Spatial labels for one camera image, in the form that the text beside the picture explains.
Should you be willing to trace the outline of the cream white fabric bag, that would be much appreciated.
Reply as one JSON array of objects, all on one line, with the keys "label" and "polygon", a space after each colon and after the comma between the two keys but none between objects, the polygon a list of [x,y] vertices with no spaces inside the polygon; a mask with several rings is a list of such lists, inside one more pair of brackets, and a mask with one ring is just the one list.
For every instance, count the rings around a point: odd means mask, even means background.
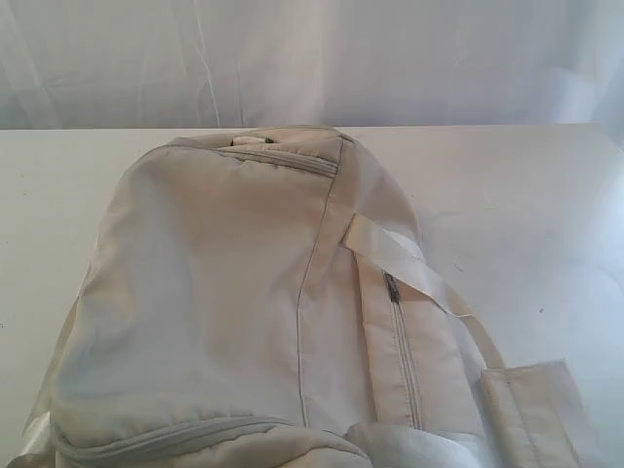
[{"label": "cream white fabric bag", "polygon": [[565,364],[507,368],[333,129],[181,137],[121,177],[16,467],[599,467]]}]

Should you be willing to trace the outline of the white backdrop curtain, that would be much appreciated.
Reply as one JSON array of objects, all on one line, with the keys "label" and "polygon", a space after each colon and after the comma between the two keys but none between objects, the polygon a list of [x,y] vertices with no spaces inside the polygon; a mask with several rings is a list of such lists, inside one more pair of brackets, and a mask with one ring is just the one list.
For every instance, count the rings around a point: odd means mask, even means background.
[{"label": "white backdrop curtain", "polygon": [[619,1],[5,1],[5,129],[596,122]]}]

